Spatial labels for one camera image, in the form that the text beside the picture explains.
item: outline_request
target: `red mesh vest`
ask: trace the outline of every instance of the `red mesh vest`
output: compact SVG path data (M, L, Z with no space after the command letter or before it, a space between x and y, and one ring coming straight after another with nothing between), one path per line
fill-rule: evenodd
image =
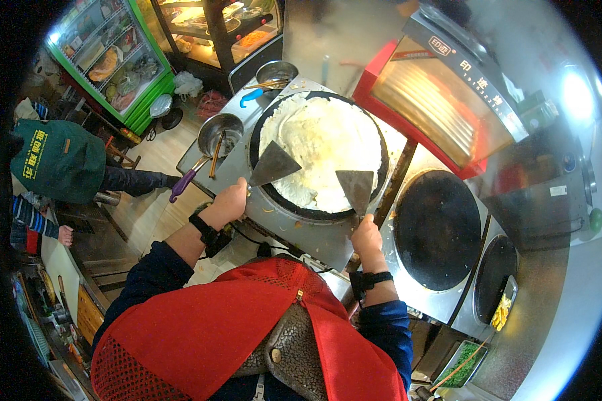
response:
M96 347L92 385L103 400L206 400L297 301L299 289L329 400L407 400L392 359L350 325L321 277L280 258L126 310Z

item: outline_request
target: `hand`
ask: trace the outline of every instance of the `hand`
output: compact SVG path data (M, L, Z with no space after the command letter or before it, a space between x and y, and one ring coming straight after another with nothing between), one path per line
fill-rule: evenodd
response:
M388 265L381 251L381 234L373 222L374 216L367 214L352 237L354 251L359 254L364 273L388 271Z
M70 226L60 226L58 229L58 241L62 245L71 246L71 243L74 239L74 234L72 233L74 229Z
M367 214L353 234L354 252L359 253L359 256L370 252L381 252L381 234L373 219L372 214Z
M239 219L245 213L247 187L248 183L245 178L240 177L235 185L223 189L216 195L214 203L202 211L199 216L209 225L213 227L220 225L221 228L225 224ZM206 220L206 216L209 216L212 221Z

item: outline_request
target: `blue sleeve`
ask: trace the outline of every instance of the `blue sleeve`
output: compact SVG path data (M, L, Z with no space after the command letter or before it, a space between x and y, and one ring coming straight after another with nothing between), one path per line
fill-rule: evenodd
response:
M107 313L96 335L92 349L104 331L128 308L143 303L154 295L183 288L194 270L167 244L154 241L152 250L129 270L125 288L120 292Z
M368 306L359 313L362 336L384 350L397 366L406 391L410 386L413 340L408 330L407 306L402 301L390 301Z
M30 230L58 239L59 227L41 215L22 195L13 197L11 212L16 220L26 224Z

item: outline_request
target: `green apron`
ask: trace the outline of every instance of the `green apron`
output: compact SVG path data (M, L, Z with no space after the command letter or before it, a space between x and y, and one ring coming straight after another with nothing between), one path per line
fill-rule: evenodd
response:
M11 172L36 194L88 204L104 177L104 143L70 121L19 119L13 134L24 146L11 159Z

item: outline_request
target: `red food warmer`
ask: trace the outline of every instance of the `red food warmer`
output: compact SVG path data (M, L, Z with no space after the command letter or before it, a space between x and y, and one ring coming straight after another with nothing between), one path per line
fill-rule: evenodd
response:
M512 83L490 54L454 22L437 19L415 12L405 36L367 66L353 98L465 180L528 133L508 92Z

